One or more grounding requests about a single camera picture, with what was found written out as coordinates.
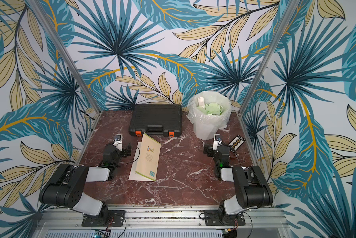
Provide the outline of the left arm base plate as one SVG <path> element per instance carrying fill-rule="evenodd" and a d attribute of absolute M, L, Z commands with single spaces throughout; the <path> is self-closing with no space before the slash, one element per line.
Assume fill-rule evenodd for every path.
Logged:
<path fill-rule="evenodd" d="M 83 215 L 82 227 L 122 227 L 125 210 L 108 210 L 97 216 Z"/>

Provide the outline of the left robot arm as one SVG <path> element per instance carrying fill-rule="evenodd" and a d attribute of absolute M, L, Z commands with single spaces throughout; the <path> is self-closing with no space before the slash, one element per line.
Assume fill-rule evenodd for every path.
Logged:
<path fill-rule="evenodd" d="M 61 165 L 40 192 L 43 204 L 65 207 L 95 219 L 107 219 L 104 202 L 84 193 L 85 184 L 112 180 L 118 163 L 131 155 L 131 145 L 120 149 L 119 142 L 107 144 L 98 167 Z"/>

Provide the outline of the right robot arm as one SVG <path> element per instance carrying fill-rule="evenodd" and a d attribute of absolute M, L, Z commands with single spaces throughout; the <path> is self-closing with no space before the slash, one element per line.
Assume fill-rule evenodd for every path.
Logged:
<path fill-rule="evenodd" d="M 248 208 L 270 206 L 273 195 L 259 166 L 230 166 L 230 149 L 225 145 L 205 145 L 204 153 L 215 162 L 214 174 L 218 180 L 232 182 L 235 195 L 224 200 L 218 209 L 220 218 L 241 214 Z"/>

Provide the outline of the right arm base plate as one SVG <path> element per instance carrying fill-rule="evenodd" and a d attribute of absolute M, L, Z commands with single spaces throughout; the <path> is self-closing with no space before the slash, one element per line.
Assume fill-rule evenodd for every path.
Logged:
<path fill-rule="evenodd" d="M 205 221 L 206 226 L 244 226 L 245 219 L 242 215 L 228 215 L 221 210 L 204 210 L 199 218 Z"/>

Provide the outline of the green cover picture book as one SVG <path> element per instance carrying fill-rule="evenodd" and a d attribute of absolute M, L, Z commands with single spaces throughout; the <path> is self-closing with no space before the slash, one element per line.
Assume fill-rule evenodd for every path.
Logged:
<path fill-rule="evenodd" d="M 156 181 L 161 144 L 146 133 L 138 143 L 129 180 Z"/>

